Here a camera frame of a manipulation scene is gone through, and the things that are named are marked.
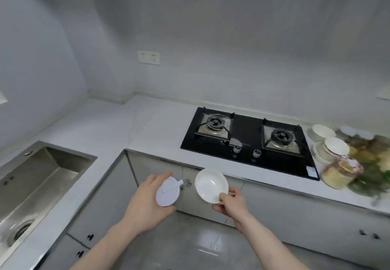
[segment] hand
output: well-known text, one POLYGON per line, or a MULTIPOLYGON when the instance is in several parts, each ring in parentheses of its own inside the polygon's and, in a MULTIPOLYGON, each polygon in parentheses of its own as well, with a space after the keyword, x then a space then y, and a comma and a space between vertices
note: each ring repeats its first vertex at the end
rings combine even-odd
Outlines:
POLYGON ((163 182, 172 175, 171 172, 161 175, 150 175, 140 184, 130 200, 121 223, 140 234, 151 230, 163 219, 172 214, 175 206, 161 207, 157 204, 156 193, 163 182))
POLYGON ((213 204, 212 208, 219 212, 231 217, 234 221, 236 228, 242 233, 242 223, 251 216, 246 205, 244 195, 239 188, 229 187, 229 192, 235 195, 228 195, 221 193, 219 198, 223 204, 213 204))

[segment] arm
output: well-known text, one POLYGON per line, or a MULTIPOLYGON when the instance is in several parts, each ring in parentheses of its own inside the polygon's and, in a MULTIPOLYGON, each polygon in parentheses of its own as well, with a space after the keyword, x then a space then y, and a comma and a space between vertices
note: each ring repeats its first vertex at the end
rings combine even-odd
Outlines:
POLYGON ((123 219, 70 270, 109 270, 137 235, 153 229, 173 213, 174 206, 161 207, 156 202, 157 189, 171 175, 150 175, 132 197, 123 219))
POLYGON ((265 270, 309 270, 265 226, 248 212, 240 189, 229 187, 234 195, 221 193, 223 204, 212 208, 234 220, 236 228, 244 234, 265 270))

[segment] countertop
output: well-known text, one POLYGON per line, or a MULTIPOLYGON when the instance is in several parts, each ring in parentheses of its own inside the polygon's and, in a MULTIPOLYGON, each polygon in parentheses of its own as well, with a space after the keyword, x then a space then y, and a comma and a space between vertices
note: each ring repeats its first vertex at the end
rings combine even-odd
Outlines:
MULTIPOLYGON (((90 99, 21 146, 19 150, 0 158, 0 165, 3 165, 37 140, 97 156, 91 167, 1 266, 1 270, 32 269, 62 233, 123 149, 202 168, 214 168, 234 177, 279 186, 380 213, 390 213, 390 199, 382 200, 377 207, 373 207, 370 198, 356 195, 348 189, 332 189, 322 181, 317 182, 180 149, 196 109, 195 105, 143 95, 134 96, 125 105, 90 99)), ((313 143, 308 137, 307 141, 309 145, 313 143)), ((315 163, 319 170, 323 168, 316 160, 315 163)))

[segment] stove knob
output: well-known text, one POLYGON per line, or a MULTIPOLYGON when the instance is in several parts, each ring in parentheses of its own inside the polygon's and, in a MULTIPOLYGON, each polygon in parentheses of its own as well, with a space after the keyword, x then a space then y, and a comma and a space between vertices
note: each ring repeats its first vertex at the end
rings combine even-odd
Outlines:
POLYGON ((241 152, 241 149, 242 149, 241 146, 235 145, 234 148, 233 148, 233 152, 236 153, 236 154, 238 154, 238 153, 241 152))
POLYGON ((260 155, 261 155, 261 151, 260 151, 260 150, 256 149, 256 150, 253 151, 252 156, 253 156, 254 158, 257 159, 257 158, 260 157, 260 155))

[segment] black gas cooktop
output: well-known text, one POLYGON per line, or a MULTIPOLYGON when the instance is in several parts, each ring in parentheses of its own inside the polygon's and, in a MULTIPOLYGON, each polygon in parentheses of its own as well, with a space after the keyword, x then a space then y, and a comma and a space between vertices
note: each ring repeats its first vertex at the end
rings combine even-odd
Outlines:
POLYGON ((319 181, 299 125, 198 108, 180 148, 319 181))

